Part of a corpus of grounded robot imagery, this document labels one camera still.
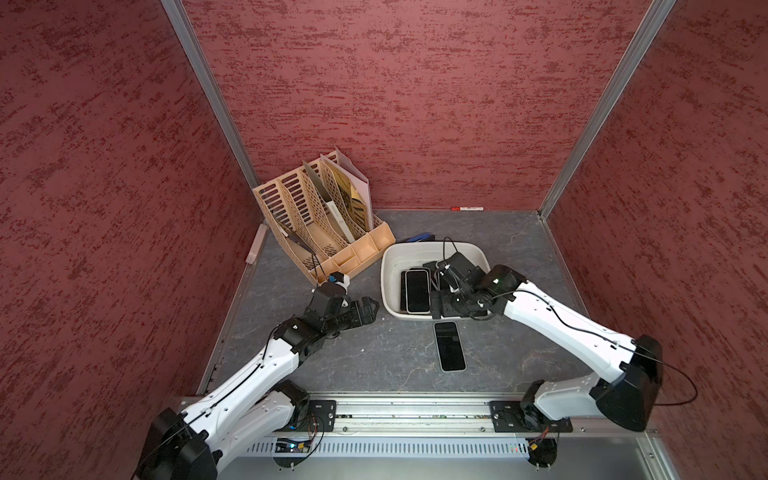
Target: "black phone screen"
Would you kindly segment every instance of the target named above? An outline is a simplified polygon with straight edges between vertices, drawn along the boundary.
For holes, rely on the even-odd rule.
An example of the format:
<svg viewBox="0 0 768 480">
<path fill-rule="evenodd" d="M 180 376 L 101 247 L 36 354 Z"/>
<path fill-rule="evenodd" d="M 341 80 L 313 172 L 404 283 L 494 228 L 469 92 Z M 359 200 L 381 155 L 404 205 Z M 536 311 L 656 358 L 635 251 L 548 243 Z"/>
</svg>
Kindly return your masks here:
<svg viewBox="0 0 768 480">
<path fill-rule="evenodd" d="M 437 322 L 435 324 L 435 338 L 437 339 L 440 366 L 444 371 L 455 372 L 467 368 L 462 343 L 458 340 L 458 329 L 454 322 Z"/>
<path fill-rule="evenodd" d="M 429 313 L 429 272 L 427 270 L 406 271 L 406 311 Z"/>
</svg>

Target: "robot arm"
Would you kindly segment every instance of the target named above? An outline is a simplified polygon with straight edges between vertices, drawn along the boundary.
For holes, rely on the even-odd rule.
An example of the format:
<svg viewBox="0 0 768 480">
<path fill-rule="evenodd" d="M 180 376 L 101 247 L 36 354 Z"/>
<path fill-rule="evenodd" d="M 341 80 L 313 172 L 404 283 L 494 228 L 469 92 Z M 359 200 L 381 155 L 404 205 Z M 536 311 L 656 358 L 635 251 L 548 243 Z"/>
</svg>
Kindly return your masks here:
<svg viewBox="0 0 768 480">
<path fill-rule="evenodd" d="M 326 337 L 373 323 L 379 309 L 367 296 L 353 302 L 346 295 L 349 277 L 329 278 L 304 314 L 275 328 L 264 348 L 222 386 L 182 413 L 166 409 L 157 416 L 136 469 L 141 480 L 216 478 L 254 439 L 306 421 L 309 396 L 283 378 Z"/>
<path fill-rule="evenodd" d="M 452 306 L 463 316 L 488 310 L 507 316 L 552 339 L 593 370 L 579 379 L 534 382 L 520 404 L 527 427 L 541 431 L 548 420 L 595 415 L 629 430 L 645 430 L 661 388 L 661 346 L 656 340 L 635 340 L 599 325 L 503 265 L 485 273 L 457 252 L 435 267 L 449 285 L 433 296 L 440 298 L 442 311 Z"/>
</svg>

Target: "textured red wall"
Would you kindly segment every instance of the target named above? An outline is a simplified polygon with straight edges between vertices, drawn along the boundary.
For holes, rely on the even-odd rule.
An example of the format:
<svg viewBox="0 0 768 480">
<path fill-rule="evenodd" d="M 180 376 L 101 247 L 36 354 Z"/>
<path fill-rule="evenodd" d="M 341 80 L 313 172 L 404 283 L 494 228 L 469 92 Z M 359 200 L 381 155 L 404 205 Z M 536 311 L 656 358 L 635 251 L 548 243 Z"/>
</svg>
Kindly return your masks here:
<svg viewBox="0 0 768 480">
<path fill-rule="evenodd" d="M 0 477 L 129 478 L 256 204 L 160 2 L 4 2 L 0 37 Z"/>
<path fill-rule="evenodd" d="M 679 0 L 550 217 L 592 316 L 700 387 L 654 413 L 688 479 L 768 477 L 766 47 L 764 1 Z"/>
<path fill-rule="evenodd" d="M 188 0 L 262 179 L 336 144 L 377 207 L 534 210 L 648 0 Z"/>
</svg>

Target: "gray marble floor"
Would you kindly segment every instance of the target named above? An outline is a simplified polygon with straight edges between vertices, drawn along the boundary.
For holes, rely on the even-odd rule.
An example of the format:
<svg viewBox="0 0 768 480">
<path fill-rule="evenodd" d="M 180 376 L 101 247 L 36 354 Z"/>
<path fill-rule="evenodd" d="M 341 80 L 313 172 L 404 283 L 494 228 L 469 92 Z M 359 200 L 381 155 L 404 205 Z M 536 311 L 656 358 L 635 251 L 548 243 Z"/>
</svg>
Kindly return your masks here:
<svg viewBox="0 0 768 480">
<path fill-rule="evenodd" d="M 398 240 L 424 231 L 480 247 L 491 266 L 503 263 L 569 306 L 564 278 L 533 212 L 383 210 Z M 350 296 L 381 303 L 381 262 L 356 276 Z M 267 240 L 243 309 L 223 352 L 220 381 L 261 350 L 278 323 L 300 315 L 312 286 L 274 238 Z M 541 334 L 502 316 L 457 322 L 467 362 L 462 372 L 440 369 L 432 322 L 396 319 L 384 309 L 372 325 L 327 340 L 291 379 L 310 392 L 524 392 L 536 379 L 589 373 L 585 364 Z"/>
</svg>

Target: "white plastic tub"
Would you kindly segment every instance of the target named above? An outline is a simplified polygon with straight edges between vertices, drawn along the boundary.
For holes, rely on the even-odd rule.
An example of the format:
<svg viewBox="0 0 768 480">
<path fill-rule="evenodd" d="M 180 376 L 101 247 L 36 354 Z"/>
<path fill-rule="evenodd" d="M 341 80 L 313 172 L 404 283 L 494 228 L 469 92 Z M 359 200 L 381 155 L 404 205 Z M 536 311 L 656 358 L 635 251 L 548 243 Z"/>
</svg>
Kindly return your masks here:
<svg viewBox="0 0 768 480">
<path fill-rule="evenodd" d="M 482 250 L 471 243 L 456 242 L 456 248 L 467 260 L 488 272 L 491 267 Z M 445 242 L 445 256 L 455 252 L 451 242 Z M 384 308 L 395 318 L 403 320 L 430 320 L 432 316 L 413 315 L 400 311 L 400 273 L 422 266 L 427 262 L 442 260 L 442 242 L 396 243 L 384 252 L 382 259 L 382 299 Z M 444 317 L 460 319 L 460 316 Z"/>
</svg>

